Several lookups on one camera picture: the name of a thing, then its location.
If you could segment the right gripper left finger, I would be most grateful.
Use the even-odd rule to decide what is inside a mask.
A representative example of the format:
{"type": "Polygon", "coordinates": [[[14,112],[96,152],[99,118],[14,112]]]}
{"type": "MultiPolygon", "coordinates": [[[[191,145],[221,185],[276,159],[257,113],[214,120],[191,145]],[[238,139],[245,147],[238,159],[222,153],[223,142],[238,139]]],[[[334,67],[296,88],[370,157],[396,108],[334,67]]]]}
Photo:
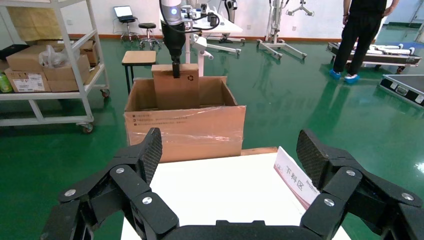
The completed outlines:
{"type": "Polygon", "coordinates": [[[120,149],[105,168],[64,189],[40,239],[91,240],[116,212],[141,239],[163,239],[179,218],[150,186],[162,153],[161,131],[153,127],[141,143],[120,149]]]}

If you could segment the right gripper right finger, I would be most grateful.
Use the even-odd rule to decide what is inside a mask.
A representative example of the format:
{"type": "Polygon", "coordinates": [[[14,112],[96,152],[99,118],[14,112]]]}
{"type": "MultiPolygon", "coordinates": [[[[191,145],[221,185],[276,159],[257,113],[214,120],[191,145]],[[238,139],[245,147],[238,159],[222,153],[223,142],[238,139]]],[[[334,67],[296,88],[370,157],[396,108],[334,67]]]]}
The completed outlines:
{"type": "Polygon", "coordinates": [[[301,218],[302,228],[330,240],[352,214],[383,240],[423,239],[424,202],[415,193],[370,173],[349,152],[322,143],[309,129],[299,132],[296,153],[319,191],[301,218]]]}

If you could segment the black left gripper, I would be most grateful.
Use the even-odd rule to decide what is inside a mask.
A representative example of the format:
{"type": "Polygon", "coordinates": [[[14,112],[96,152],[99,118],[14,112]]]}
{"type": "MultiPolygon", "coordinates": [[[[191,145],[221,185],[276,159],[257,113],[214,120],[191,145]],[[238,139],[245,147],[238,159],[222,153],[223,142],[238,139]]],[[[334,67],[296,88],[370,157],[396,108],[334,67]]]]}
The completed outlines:
{"type": "Polygon", "coordinates": [[[168,48],[172,60],[172,74],[173,77],[180,78],[180,57],[182,48],[186,41],[185,23],[181,22],[177,25],[168,25],[161,21],[163,42],[168,48]]]}

